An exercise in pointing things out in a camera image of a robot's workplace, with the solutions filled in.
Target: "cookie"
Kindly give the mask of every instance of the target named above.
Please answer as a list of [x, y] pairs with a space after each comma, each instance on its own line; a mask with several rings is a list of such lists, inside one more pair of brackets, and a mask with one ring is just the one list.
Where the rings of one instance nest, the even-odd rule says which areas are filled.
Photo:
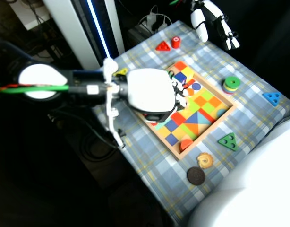
[[202, 153], [197, 157], [198, 166], [208, 169], [213, 165], [213, 157], [207, 153]]
[[205, 181], [205, 173], [199, 167], [192, 167], [187, 171], [187, 179], [194, 185], [201, 185]]

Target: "red spool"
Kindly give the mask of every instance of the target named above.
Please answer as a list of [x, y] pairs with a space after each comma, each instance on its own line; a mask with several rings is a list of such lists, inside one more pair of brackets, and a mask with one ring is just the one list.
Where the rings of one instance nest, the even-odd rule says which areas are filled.
[[181, 43], [181, 39], [178, 36], [173, 37], [172, 40], [171, 40], [171, 46], [174, 49], [178, 49], [180, 43]]

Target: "floor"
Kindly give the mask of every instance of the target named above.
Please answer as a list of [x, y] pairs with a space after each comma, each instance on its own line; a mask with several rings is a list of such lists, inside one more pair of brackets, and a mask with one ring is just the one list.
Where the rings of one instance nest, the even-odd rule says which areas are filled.
[[[116, 227], [172, 226], [169, 216], [120, 151], [109, 148], [80, 122], [62, 118], [55, 122], [108, 196]], [[112, 154], [103, 161], [89, 161], [86, 150], [96, 156], [103, 156], [110, 151]]]

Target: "blue triangle block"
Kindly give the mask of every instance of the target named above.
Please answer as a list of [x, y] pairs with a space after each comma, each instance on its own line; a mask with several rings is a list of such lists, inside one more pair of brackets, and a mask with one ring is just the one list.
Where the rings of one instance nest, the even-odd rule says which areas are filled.
[[197, 112], [195, 112], [193, 115], [191, 115], [185, 123], [191, 123], [191, 124], [197, 124]]
[[197, 112], [197, 123], [198, 124], [211, 124], [211, 122], [205, 118], [200, 112]]
[[263, 97], [269, 101], [273, 106], [277, 106], [279, 103], [279, 100], [281, 98], [280, 92], [267, 92], [263, 93]]

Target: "wooden puzzle tray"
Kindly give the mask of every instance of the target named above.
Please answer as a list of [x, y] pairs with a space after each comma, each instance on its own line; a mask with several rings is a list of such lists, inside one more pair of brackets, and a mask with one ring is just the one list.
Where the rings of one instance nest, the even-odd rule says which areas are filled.
[[[167, 71], [172, 71], [174, 77], [188, 84], [188, 105], [165, 122], [146, 124], [174, 156], [181, 159], [229, 116], [236, 104], [182, 61]], [[185, 139], [191, 139], [193, 143], [181, 152], [179, 146]]]

